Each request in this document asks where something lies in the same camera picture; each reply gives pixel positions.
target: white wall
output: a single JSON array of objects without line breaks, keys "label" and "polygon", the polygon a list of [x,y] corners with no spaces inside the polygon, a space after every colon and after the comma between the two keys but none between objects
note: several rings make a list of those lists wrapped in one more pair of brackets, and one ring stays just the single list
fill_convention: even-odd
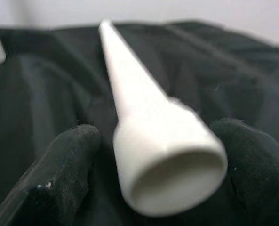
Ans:
[{"label": "white wall", "polygon": [[0,0],[0,24],[54,28],[204,19],[279,44],[279,0]]}]

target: tapered tube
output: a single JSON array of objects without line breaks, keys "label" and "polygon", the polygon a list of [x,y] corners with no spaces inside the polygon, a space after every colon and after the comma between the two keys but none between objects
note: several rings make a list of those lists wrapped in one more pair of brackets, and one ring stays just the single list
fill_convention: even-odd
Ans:
[{"label": "tapered tube", "polygon": [[109,21],[100,25],[119,123],[113,147],[122,195],[147,216],[176,214],[221,185],[221,141],[189,107],[171,102]]}]

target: white background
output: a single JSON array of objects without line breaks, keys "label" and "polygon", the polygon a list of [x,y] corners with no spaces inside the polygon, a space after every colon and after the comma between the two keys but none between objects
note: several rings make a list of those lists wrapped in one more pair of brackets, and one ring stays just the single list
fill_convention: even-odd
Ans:
[{"label": "white background", "polygon": [[279,0],[0,0],[0,24],[55,28],[200,19],[279,44]]}]

